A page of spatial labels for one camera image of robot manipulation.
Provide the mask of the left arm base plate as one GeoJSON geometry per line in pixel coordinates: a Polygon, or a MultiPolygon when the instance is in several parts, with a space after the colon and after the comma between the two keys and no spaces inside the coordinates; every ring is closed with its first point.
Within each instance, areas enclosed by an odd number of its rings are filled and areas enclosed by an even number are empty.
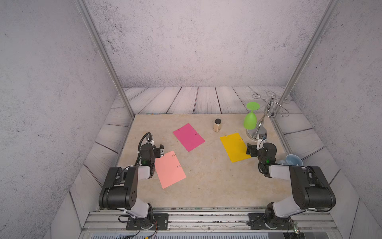
{"type": "Polygon", "coordinates": [[[143,219],[129,218],[126,223],[127,231],[166,231],[168,229],[169,214],[167,213],[154,213],[148,214],[143,219]]]}

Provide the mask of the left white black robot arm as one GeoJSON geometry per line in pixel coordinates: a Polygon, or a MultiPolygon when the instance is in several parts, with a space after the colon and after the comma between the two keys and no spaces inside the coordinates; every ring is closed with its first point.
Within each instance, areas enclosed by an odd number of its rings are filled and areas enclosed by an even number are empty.
{"type": "Polygon", "coordinates": [[[162,156],[164,146],[156,147],[152,133],[147,132],[138,144],[135,164],[108,170],[98,198],[99,207],[121,210],[133,219],[153,223],[152,206],[138,198],[138,181],[154,176],[155,161],[162,156]]]}

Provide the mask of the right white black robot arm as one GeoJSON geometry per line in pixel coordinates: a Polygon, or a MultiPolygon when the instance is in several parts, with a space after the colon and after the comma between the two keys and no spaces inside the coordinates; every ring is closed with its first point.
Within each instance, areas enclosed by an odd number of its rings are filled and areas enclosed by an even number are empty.
{"type": "Polygon", "coordinates": [[[289,181],[291,185],[291,196],[267,205],[262,217],[265,225],[277,228],[294,215],[306,211],[325,213],[335,207],[335,194],[320,167],[277,164],[276,153],[277,147],[272,143],[267,142],[260,149],[247,144],[246,154],[258,158],[260,173],[267,178],[289,181]]]}

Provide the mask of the yellow paper sheet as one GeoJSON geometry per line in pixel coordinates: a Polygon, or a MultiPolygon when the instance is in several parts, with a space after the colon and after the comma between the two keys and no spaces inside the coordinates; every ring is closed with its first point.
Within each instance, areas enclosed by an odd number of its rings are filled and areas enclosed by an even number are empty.
{"type": "Polygon", "coordinates": [[[235,163],[251,157],[246,154],[247,147],[239,133],[222,136],[220,140],[231,162],[235,163]]]}

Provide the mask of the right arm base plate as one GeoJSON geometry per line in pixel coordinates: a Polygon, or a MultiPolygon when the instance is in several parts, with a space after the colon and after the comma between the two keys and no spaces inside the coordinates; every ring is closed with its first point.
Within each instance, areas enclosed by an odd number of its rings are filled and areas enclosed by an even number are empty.
{"type": "Polygon", "coordinates": [[[290,219],[267,216],[265,213],[249,213],[247,225],[252,230],[287,230],[292,229],[290,219]]]}

